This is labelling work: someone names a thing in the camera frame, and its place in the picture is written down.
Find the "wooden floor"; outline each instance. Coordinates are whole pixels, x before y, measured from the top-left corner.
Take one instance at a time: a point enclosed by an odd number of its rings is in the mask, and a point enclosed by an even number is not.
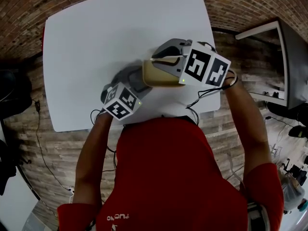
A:
[[[259,93],[266,90],[273,93],[275,86],[283,87],[283,75],[276,71],[276,69],[282,67],[277,47],[252,39],[236,41],[233,35],[218,32],[214,32],[214,39],[219,54],[232,61],[231,67],[241,76],[249,90]],[[55,132],[52,128],[46,102],[42,57],[37,58],[33,63],[25,66],[25,68],[32,82],[32,98],[39,100],[41,105],[38,136],[45,161],[65,187],[73,186],[78,156],[89,131]],[[269,114],[264,102],[257,102],[257,105],[264,116]],[[230,177],[231,173],[226,152],[231,151],[234,170],[240,169],[238,174],[242,176],[244,170],[242,168],[244,165],[244,151],[232,121],[224,93],[221,94],[221,108],[218,111],[201,114],[200,118],[200,127],[213,149],[215,160],[223,177],[228,179],[235,187],[238,187],[238,180],[235,177]],[[43,163],[35,135],[38,119],[38,114],[34,104],[32,104],[22,114],[9,117],[4,122],[14,132],[14,137],[21,140],[20,149],[23,152],[23,156],[32,161],[31,164],[22,165],[22,169],[35,191],[50,208],[49,210],[42,201],[39,201],[33,213],[52,230],[56,230],[58,221],[53,213],[56,214],[56,208],[59,205],[68,203],[70,192],[60,186]],[[275,120],[267,122],[267,127],[271,132],[269,137],[273,141],[276,140],[283,126],[284,124]],[[111,149],[116,148],[120,133],[120,130],[110,132],[108,145]],[[284,134],[285,136],[281,142],[284,139],[287,140],[286,144],[282,145],[287,147],[284,150],[284,157],[286,157],[288,152],[296,149],[293,144],[301,146],[301,143],[297,143],[298,139],[287,138],[286,132]],[[113,169],[113,154],[108,151],[104,167],[104,170]],[[103,173],[101,183],[103,200],[108,198],[114,187],[114,177],[114,172]]]

